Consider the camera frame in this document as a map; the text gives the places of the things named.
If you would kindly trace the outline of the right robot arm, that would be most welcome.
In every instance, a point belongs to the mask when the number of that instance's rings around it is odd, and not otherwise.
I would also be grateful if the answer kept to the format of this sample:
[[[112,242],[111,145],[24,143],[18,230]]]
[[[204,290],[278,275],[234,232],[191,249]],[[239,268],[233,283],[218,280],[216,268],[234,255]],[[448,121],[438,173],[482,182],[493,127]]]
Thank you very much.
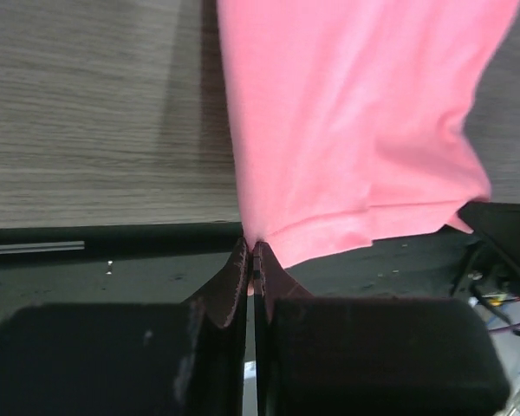
[[[470,202],[458,217],[475,239],[452,281],[450,296],[484,299],[505,292],[520,299],[520,204]]]

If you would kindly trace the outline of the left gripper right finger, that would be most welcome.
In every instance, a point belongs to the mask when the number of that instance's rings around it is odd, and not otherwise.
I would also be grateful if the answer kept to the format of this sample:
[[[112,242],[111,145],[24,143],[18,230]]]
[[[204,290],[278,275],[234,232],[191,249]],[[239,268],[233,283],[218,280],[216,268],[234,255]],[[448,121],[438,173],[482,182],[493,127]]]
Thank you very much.
[[[454,298],[311,295],[266,243],[251,258],[261,415],[493,415],[510,383]]]

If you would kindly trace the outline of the light pink t shirt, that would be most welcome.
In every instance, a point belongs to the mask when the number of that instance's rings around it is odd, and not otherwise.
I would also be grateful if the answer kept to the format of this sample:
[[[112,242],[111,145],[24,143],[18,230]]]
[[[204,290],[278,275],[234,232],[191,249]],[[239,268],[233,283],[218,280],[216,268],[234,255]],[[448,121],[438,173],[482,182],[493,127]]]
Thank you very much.
[[[491,183],[465,137],[518,1],[220,1],[249,246],[280,264],[465,228]]]

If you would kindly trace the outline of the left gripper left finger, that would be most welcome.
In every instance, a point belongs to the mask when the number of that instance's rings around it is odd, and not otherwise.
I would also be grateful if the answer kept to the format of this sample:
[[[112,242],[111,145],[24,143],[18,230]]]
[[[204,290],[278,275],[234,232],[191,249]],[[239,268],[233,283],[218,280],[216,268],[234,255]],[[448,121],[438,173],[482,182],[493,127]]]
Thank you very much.
[[[51,303],[0,323],[0,415],[239,415],[248,247],[181,303]]]

